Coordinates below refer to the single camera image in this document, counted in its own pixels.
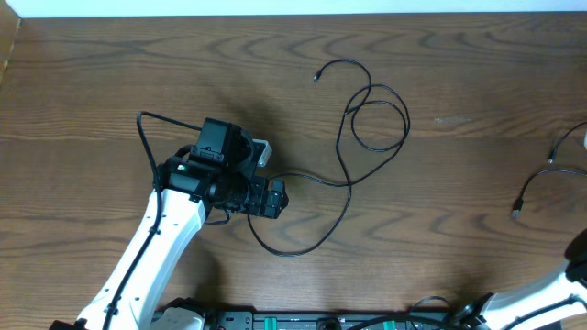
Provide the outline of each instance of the cable plug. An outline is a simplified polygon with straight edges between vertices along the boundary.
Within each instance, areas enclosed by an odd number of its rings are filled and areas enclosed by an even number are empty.
[[[512,217],[517,218],[520,216],[520,212],[522,212],[522,206],[524,205],[524,200],[522,197],[519,197],[515,200],[514,206],[512,207]]]
[[[316,75],[314,76],[314,83],[318,82],[318,79],[320,79],[321,75],[322,75],[322,70],[316,72]]]

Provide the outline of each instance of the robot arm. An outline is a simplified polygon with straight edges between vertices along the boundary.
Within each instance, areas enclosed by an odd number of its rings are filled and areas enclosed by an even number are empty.
[[[156,169],[162,197],[159,227],[153,226],[158,212],[155,191],[137,233],[104,287],[74,325],[56,321],[51,329],[95,330],[109,325],[113,330],[200,330],[203,320],[197,314],[177,311],[174,324],[165,324],[169,318],[151,323],[153,312],[177,260],[212,208],[223,210],[227,220],[220,223],[227,223],[232,213],[276,219],[287,206],[282,181],[273,181],[270,188],[268,179],[255,176],[257,166],[265,166],[270,155],[267,141],[253,140],[239,126],[207,118],[197,144],[180,148]],[[135,259],[138,263],[132,270]]]
[[[163,218],[159,233],[150,242],[143,257],[133,271],[118,303],[112,319],[112,329],[149,329],[151,319],[163,289],[172,275],[177,260],[188,242],[201,228],[205,220],[204,203],[190,201],[184,192],[165,189],[163,196]],[[112,301],[116,288],[138,250],[145,241],[157,213],[157,196],[153,192],[149,205],[137,233],[106,281],[90,304],[80,313],[78,319],[85,319],[85,328],[102,329],[105,310]]]
[[[525,330],[587,313],[587,230],[565,252],[568,260],[543,278],[505,293],[489,293],[456,316],[475,330]]]

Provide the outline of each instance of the cable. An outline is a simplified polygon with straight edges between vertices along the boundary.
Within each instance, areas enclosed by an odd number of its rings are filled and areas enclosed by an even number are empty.
[[[372,84],[371,81],[371,74],[369,73],[369,71],[359,62],[355,61],[355,60],[348,60],[348,59],[341,59],[341,60],[332,60],[330,62],[328,62],[327,64],[325,64],[320,70],[318,70],[318,72],[316,73],[316,75],[314,76],[314,82],[316,83],[320,77],[322,76],[322,73],[324,71],[324,69],[326,69],[328,66],[335,64],[335,63],[349,63],[349,64],[354,64],[359,66],[361,69],[363,69],[363,71],[367,74],[367,78],[369,80],[369,85],[361,88],[360,90],[358,90],[356,93],[354,93],[349,101],[347,102],[347,105],[345,107],[345,110],[342,114],[342,118],[340,120],[340,126],[338,127],[338,134],[337,134],[337,141],[336,141],[336,145],[335,145],[335,149],[337,152],[337,157],[338,157],[338,163],[340,164],[340,167],[342,168],[342,171],[345,174],[345,179],[346,179],[346,183],[333,183],[333,182],[328,182],[328,181],[324,181],[324,180],[320,180],[318,178],[312,177],[310,175],[304,175],[304,174],[299,174],[299,173],[282,173],[282,174],[278,174],[275,175],[273,177],[270,177],[270,180],[273,179],[277,179],[277,178],[282,178],[282,177],[297,177],[297,178],[303,178],[303,179],[308,179],[312,182],[316,182],[316,183],[320,183],[320,184],[324,184],[326,186],[329,187],[347,187],[348,188],[348,195],[347,195],[347,201],[344,205],[344,207],[342,208],[342,212],[340,213],[340,216],[338,217],[337,221],[332,225],[332,227],[330,227],[330,230],[327,231],[327,233],[320,238],[320,240],[318,240],[317,243],[315,243],[313,246],[299,250],[299,251],[280,251],[278,249],[275,249],[273,247],[268,246],[265,242],[263,242],[263,240],[259,237],[259,235],[257,234],[257,232],[255,231],[255,229],[253,228],[253,224],[250,221],[250,215],[247,214],[247,221],[249,222],[249,228],[251,233],[255,236],[255,239],[257,239],[257,241],[259,242],[259,244],[265,248],[267,251],[269,251],[270,253],[272,253],[275,256],[278,257],[297,257],[297,256],[302,256],[306,253],[312,252],[315,249],[317,249],[320,245],[322,245],[322,243],[324,243],[324,241],[326,241],[328,239],[328,237],[330,237],[330,235],[335,231],[335,229],[337,228],[338,224],[340,224],[340,221],[342,221],[342,218],[345,216],[345,213],[347,212],[347,209],[349,208],[350,205],[350,200],[352,198],[352,186],[362,182],[363,180],[367,179],[368,177],[370,177],[373,173],[375,173],[376,171],[378,171],[381,167],[383,167],[385,164],[387,164],[389,161],[391,161],[396,155],[397,153],[400,151],[400,149],[402,148],[402,146],[404,145],[405,140],[407,139],[407,136],[410,132],[410,127],[411,127],[411,121],[410,121],[410,115],[408,113],[407,110],[407,106],[404,103],[404,100],[402,100],[402,98],[400,97],[400,95],[398,93],[396,93],[392,88],[383,85],[383,84]],[[372,88],[383,88],[385,90],[387,90],[388,92],[390,92],[391,94],[393,94],[402,104],[402,107],[404,108],[405,111],[405,115],[402,112],[402,110],[396,106],[395,104],[388,102],[388,101],[382,101],[382,100],[377,100],[377,101],[367,101],[367,98],[369,97],[369,95],[371,94],[371,89]],[[360,101],[360,104],[357,106],[354,106],[352,108],[350,108],[350,105],[352,104],[352,102],[355,100],[355,98],[357,98],[357,96],[359,96],[361,93],[363,93],[364,91],[367,91],[365,93],[365,96],[362,98],[362,100]],[[361,110],[361,108],[364,105],[373,105],[373,104],[380,104],[380,105],[389,105],[391,108],[393,108],[395,111],[398,112],[398,114],[400,114],[400,117],[402,118],[402,121],[404,122],[404,134],[402,135],[402,138],[392,144],[390,147],[387,148],[372,148],[367,146],[361,139],[360,137],[357,135],[357,132],[355,130],[355,117],[357,116],[357,114],[359,113],[359,110]],[[381,164],[379,164],[378,166],[376,166],[373,170],[370,170],[367,174],[363,175],[362,177],[358,178],[357,180],[353,181],[350,176],[349,176],[349,171],[347,170],[347,166],[344,162],[344,160],[342,159],[342,156],[340,155],[340,149],[339,149],[339,144],[340,144],[340,137],[342,135],[342,128],[344,126],[345,123],[345,116],[346,115],[350,115],[352,114],[352,117],[350,119],[350,129],[352,131],[352,134],[354,135],[355,139],[357,140],[357,142],[359,142],[359,144],[364,147],[365,149],[369,150],[369,151],[373,151],[373,152],[385,152],[385,151],[390,151],[392,149],[395,149],[395,151],[393,152],[393,154],[387,158],[386,160],[384,160]]]
[[[548,162],[552,163],[554,161],[554,159],[557,157],[557,151],[559,151],[559,147],[562,144],[562,142],[570,135],[570,133],[572,133],[575,129],[582,127],[584,125],[587,125],[587,121],[584,121],[582,123],[579,123],[578,125],[576,125],[575,127],[571,128],[567,134],[563,135],[560,139],[559,142],[557,142],[554,146],[554,148],[550,151],[550,154],[548,155]]]
[[[431,319],[428,317],[422,316],[412,316],[412,315],[385,315],[375,317],[370,319],[369,321],[361,322],[357,325],[353,325],[352,327],[348,328],[347,330],[361,330],[368,326],[377,325],[387,321],[396,321],[396,322],[419,322],[425,325],[433,325],[438,326],[440,329],[446,330],[462,330],[463,328],[459,326],[455,326],[452,324],[448,324],[446,322],[442,322],[439,320]]]
[[[549,174],[549,173],[565,173],[565,174],[572,174],[572,175],[582,176],[583,178],[587,178],[587,172],[576,171],[576,170],[545,169],[545,170],[537,171],[536,173],[530,175],[526,179],[526,182],[524,183],[522,190],[520,191],[519,195],[517,196],[517,199],[514,202],[514,206],[512,207],[512,216],[513,217],[518,217],[520,215],[520,212],[522,211],[522,206],[524,205],[524,193],[526,192],[526,188],[528,187],[530,182],[532,182],[532,180],[534,180],[534,178],[536,178],[537,176],[540,176],[543,174]]]
[[[429,297],[426,297],[424,299],[421,299],[419,302],[416,302],[415,304],[413,304],[412,307],[408,308],[408,310],[407,310],[408,315],[411,312],[413,312],[414,309],[418,308],[420,305],[423,305],[425,303],[432,302],[432,301],[441,301],[441,302],[444,302],[445,304],[447,304],[450,307],[450,302],[446,298],[441,297],[441,296],[429,296]],[[450,318],[450,314],[447,314],[447,317],[445,318],[445,321],[448,320],[449,318]],[[417,329],[417,327],[415,326],[414,322],[410,321],[410,323],[412,324],[412,327],[414,329]]]
[[[523,322],[525,322],[525,321],[527,321],[527,320],[529,320],[529,319],[531,319],[533,317],[537,317],[537,316],[539,316],[541,314],[548,313],[550,311],[554,311],[557,308],[560,308],[560,307],[563,307],[563,306],[566,306],[566,305],[570,305],[570,304],[574,304],[574,303],[580,303],[580,302],[581,302],[581,300],[577,299],[574,296],[571,296],[571,297],[569,297],[569,298],[567,298],[567,299],[565,299],[565,300],[563,300],[561,302],[556,302],[556,303],[553,303],[553,304],[551,304],[549,306],[545,306],[545,307],[542,307],[540,309],[537,309],[534,312],[527,313],[526,315],[524,315],[522,317],[516,317],[516,319],[511,324],[508,324],[504,328],[504,330],[512,330],[516,326],[522,324]]]
[[[117,311],[118,301],[120,300],[120,297],[122,295],[122,291],[125,289],[125,286],[127,285],[128,280],[130,280],[130,276],[132,275],[132,272],[137,267],[138,262],[140,261],[140,258],[145,253],[145,250],[147,250],[147,247],[149,246],[150,241],[159,232],[159,224],[161,222],[161,212],[162,212],[161,185],[159,182],[159,174],[157,173],[157,164],[155,163],[155,158],[153,157],[153,153],[151,152],[150,147],[149,147],[149,142],[147,141],[147,138],[145,137],[145,133],[143,132],[143,127],[142,127],[142,123],[141,123],[141,119],[143,116],[150,116],[150,117],[153,117],[153,118],[156,118],[156,119],[159,119],[159,120],[162,120],[162,121],[174,124],[174,125],[190,128],[190,129],[197,130],[197,131],[202,130],[201,127],[185,124],[180,121],[164,117],[162,115],[155,115],[155,114],[152,114],[149,112],[139,112],[138,113],[138,115],[137,115],[137,131],[138,131],[138,135],[140,136],[140,141],[142,142],[143,147],[145,148],[145,152],[147,153],[147,158],[149,159],[150,169],[153,172],[153,185],[155,186],[155,193],[157,194],[157,215],[155,216],[155,222],[153,223],[153,226],[150,228],[149,234],[147,235],[145,242],[140,247],[140,250],[138,251],[137,255],[130,263],[130,266],[128,266],[128,270],[125,273],[125,276],[122,278],[122,281],[118,285],[118,288],[116,289],[116,292],[114,293],[114,296],[112,297],[112,302],[110,302],[110,304],[108,304],[108,306],[107,306],[106,317],[104,320],[104,325],[102,326],[102,330],[108,330],[108,328],[110,328],[110,323],[112,322],[112,316]]]

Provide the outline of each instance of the wood grain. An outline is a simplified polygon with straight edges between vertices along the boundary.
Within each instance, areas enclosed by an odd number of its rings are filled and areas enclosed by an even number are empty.
[[[396,310],[431,294],[466,302],[531,281],[562,259],[585,227],[585,182],[533,182],[552,141],[587,118],[587,14],[157,17],[27,20],[0,89],[0,328],[73,320],[110,275],[144,213],[150,170],[138,111],[201,124],[230,120],[274,154],[269,174],[343,178],[334,152],[348,98],[366,82],[352,58],[407,102],[412,132],[397,159],[353,188],[324,246],[276,258],[242,216],[205,227],[161,298],[192,296],[258,310]],[[378,91],[373,98],[388,97]],[[374,106],[359,134],[401,136]],[[148,121],[158,160],[194,142]],[[359,177],[384,155],[348,127],[343,157]],[[581,134],[559,152],[583,166]],[[346,193],[289,180],[291,203],[258,219],[278,248],[311,245]],[[221,216],[213,213],[214,218]],[[566,323],[581,329],[584,318]]]

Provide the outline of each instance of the black camera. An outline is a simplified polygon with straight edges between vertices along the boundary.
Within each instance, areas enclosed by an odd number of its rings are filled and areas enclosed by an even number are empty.
[[[255,176],[265,166],[271,147],[253,140],[239,126],[207,118],[197,144],[180,148],[158,166],[161,188],[190,194],[202,201],[206,218],[212,207],[231,213],[276,219],[289,202],[283,181]]]

